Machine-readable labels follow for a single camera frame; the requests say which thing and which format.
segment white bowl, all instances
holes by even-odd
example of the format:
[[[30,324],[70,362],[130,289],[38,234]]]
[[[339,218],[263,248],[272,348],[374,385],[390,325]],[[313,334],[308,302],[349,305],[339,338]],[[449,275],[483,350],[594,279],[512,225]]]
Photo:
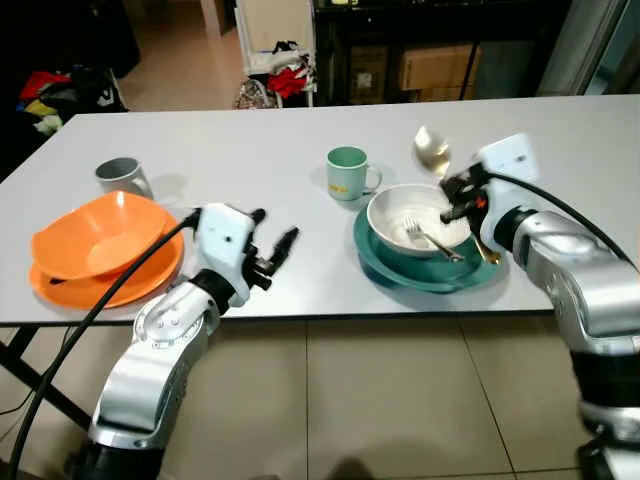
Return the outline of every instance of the white bowl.
[[[446,247],[464,242],[471,231],[466,219],[449,225],[440,221],[440,213],[451,208],[438,187],[423,184],[394,185],[377,193],[367,206],[367,220],[376,235],[392,250],[412,257],[431,257],[439,253],[427,239],[409,236],[407,217]]]

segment red cloth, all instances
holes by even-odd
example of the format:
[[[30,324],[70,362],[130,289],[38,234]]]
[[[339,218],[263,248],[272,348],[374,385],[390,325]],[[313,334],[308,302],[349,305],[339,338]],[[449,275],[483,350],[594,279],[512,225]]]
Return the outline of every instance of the red cloth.
[[[20,100],[32,100],[38,98],[40,90],[50,83],[70,82],[71,79],[66,75],[56,75],[49,72],[33,72],[27,80],[26,85],[20,92]]]
[[[307,77],[303,75],[296,78],[305,67],[297,70],[291,70],[289,67],[282,70],[278,75],[269,75],[267,80],[267,89],[277,92],[282,98],[289,98],[291,95],[300,93],[307,84]]]

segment cardboard box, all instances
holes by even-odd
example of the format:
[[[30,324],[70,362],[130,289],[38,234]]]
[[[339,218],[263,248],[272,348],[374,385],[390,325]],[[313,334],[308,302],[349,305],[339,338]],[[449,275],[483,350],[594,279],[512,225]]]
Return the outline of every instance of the cardboard box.
[[[446,102],[458,100],[462,87],[435,87],[425,88],[418,93],[419,102]],[[467,85],[463,100],[472,100],[475,96],[475,87]]]
[[[351,47],[351,103],[384,103],[386,74],[387,47]]]
[[[420,48],[407,50],[400,61],[400,88],[422,90],[443,87],[460,87],[464,83],[471,45]],[[469,75],[469,84],[474,83],[482,52],[476,56]]]

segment teal plate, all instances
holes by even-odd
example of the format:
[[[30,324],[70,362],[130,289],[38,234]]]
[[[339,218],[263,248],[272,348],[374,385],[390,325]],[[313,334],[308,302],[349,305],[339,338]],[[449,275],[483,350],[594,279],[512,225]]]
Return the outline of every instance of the teal plate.
[[[353,237],[365,265],[397,284],[426,292],[451,293],[478,285],[500,268],[482,259],[472,237],[454,249],[464,255],[463,262],[450,262],[444,255],[414,258],[396,253],[371,229],[366,208],[356,218]]]

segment mug handle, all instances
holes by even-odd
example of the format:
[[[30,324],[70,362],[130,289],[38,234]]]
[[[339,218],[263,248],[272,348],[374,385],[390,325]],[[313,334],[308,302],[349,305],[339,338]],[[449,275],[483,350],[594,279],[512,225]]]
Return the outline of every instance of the mug handle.
[[[151,192],[151,187],[147,182],[142,180],[141,178],[132,178],[131,182],[140,190],[140,193],[143,197],[153,199],[153,193]]]
[[[373,173],[377,177],[376,184],[373,187],[365,186],[365,189],[362,191],[363,195],[368,195],[370,193],[375,192],[376,189],[382,183],[382,172],[380,171],[380,169],[378,169],[377,167],[374,167],[373,165],[367,165],[367,176],[369,175],[369,172]]]

